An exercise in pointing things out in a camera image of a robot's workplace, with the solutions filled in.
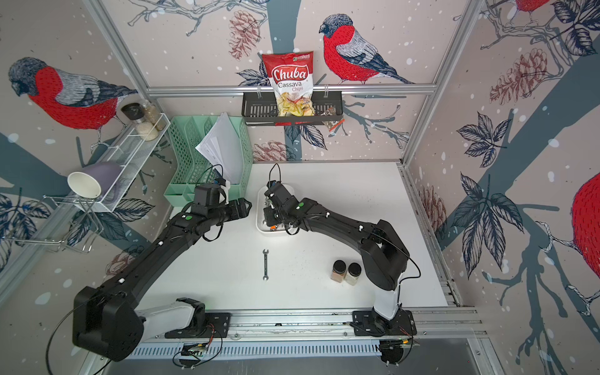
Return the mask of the small silver open-end wrench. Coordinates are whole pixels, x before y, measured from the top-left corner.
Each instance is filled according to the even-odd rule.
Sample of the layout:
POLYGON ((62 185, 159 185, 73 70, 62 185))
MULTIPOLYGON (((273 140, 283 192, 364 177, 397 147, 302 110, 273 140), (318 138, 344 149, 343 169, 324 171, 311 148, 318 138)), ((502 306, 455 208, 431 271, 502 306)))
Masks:
POLYGON ((265 248, 262 251, 262 255, 263 255, 263 277, 262 277, 262 279, 264 281, 268 281, 269 280, 269 274, 268 274, 268 255, 269 255, 269 250, 265 248))

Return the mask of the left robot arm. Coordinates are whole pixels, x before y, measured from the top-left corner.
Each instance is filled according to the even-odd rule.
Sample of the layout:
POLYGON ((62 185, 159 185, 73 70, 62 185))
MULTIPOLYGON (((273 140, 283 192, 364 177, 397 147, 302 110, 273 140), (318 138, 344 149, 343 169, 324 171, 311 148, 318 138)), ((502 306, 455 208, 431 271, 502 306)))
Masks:
POLYGON ((150 319, 136 312, 161 274, 213 227, 245 219, 253 205, 239 198, 213 207, 189 203, 159 237, 117 276, 99 287, 84 287, 73 301, 72 342, 118 362, 154 337, 150 319))

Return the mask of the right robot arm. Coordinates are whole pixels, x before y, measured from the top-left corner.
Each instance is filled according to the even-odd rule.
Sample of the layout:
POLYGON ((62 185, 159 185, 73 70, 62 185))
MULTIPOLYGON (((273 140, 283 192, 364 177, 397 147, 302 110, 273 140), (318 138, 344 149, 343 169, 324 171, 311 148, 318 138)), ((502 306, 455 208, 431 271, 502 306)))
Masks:
POLYGON ((373 311, 381 320, 391 321, 400 310, 399 292, 410 254, 393 226, 385 221, 362 222, 333 212, 320 203, 295 198, 285 203, 267 200, 265 220, 268 225, 281 224, 323 234, 359 253, 362 273, 377 287, 373 311))

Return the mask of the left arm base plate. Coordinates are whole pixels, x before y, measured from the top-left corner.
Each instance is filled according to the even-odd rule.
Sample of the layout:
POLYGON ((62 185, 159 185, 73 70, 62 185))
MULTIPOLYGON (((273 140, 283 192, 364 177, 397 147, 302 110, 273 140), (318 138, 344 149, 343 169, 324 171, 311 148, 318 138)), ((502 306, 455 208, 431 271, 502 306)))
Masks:
POLYGON ((168 339, 210 338, 213 334, 225 338, 228 335, 232 314, 230 312, 196 312, 185 328, 164 334, 168 339))

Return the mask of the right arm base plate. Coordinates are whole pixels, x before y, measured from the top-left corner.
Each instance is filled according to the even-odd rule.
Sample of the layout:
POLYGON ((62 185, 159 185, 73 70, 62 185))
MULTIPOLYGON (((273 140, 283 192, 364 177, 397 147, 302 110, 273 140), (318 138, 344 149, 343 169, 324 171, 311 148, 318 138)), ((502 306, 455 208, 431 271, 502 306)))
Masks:
POLYGON ((386 320, 374 309, 356 310, 352 312, 352 321, 348 323, 353 328, 355 336, 408 336, 417 334, 413 313, 399 309, 391 320, 386 320))

